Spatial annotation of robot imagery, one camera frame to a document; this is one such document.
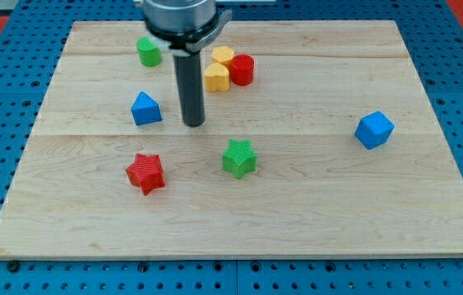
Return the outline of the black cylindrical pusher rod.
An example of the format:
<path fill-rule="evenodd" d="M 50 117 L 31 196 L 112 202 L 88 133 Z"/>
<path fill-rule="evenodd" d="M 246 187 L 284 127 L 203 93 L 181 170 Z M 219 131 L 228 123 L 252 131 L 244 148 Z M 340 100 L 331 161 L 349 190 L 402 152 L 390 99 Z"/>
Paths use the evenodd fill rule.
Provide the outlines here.
<path fill-rule="evenodd" d="M 189 127 L 205 121 L 200 52 L 186 57 L 174 56 L 175 76 L 183 122 Z"/>

